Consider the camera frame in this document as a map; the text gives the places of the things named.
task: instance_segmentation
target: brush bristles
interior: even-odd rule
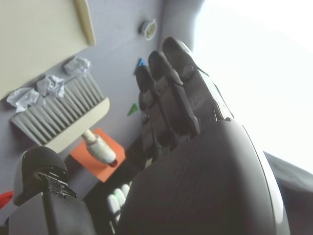
[[[38,145],[45,145],[104,100],[91,75],[65,84],[63,98],[46,96],[45,105],[33,105],[11,121]]]

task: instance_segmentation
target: green triangle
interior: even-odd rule
[[[135,112],[137,112],[137,111],[138,111],[138,107],[137,107],[137,105],[134,103],[134,104],[132,105],[131,109],[128,111],[127,116],[132,115],[133,113],[135,113]]]

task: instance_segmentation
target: crumpled paper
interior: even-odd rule
[[[40,94],[34,88],[19,88],[12,92],[6,101],[16,107],[16,112],[23,112],[29,105],[36,104]]]
[[[84,75],[89,72],[91,62],[86,58],[75,56],[63,68],[69,75]]]
[[[37,82],[37,90],[43,96],[51,94],[57,97],[64,96],[64,81],[65,79],[59,78],[54,75],[47,75],[44,79]]]

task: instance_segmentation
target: orange sticky note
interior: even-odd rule
[[[113,172],[115,172],[115,170],[125,160],[125,151],[122,146],[120,146],[110,136],[104,134],[100,129],[96,129],[94,133],[96,135],[101,136],[101,138],[116,153],[117,165],[115,167],[111,167],[108,164],[104,164],[97,160],[96,158],[94,158],[88,152],[85,142],[82,142],[70,154],[74,159],[76,159],[76,161],[78,161],[81,165],[88,169],[95,177],[97,177],[102,182],[106,182],[106,180],[113,174]]]

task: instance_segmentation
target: bright white light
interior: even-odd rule
[[[263,149],[313,173],[313,2],[207,0],[194,55]]]

